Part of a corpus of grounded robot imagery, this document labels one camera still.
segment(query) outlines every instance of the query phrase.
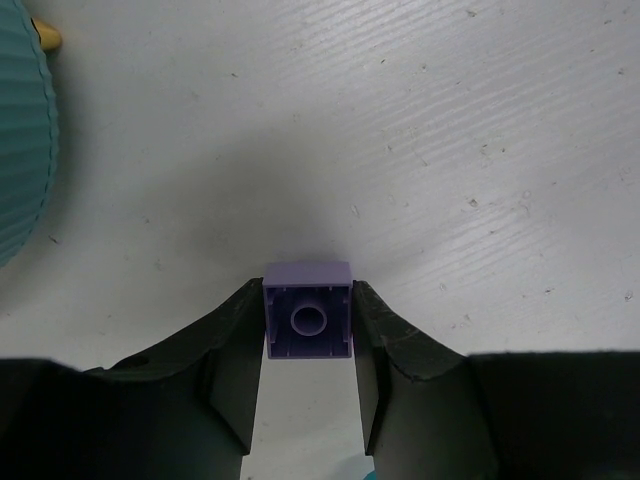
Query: scratched white surface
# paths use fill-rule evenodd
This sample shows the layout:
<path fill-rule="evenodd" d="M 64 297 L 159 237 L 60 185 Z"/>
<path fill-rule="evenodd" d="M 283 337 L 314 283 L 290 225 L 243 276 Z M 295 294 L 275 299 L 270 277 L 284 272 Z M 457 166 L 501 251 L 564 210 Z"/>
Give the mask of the scratched white surface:
<path fill-rule="evenodd" d="M 3 356 L 110 366 L 309 258 L 460 352 L 640 347 L 639 2 L 27 5 L 64 141 Z M 263 369 L 243 480 L 364 476 L 352 364 Z"/>

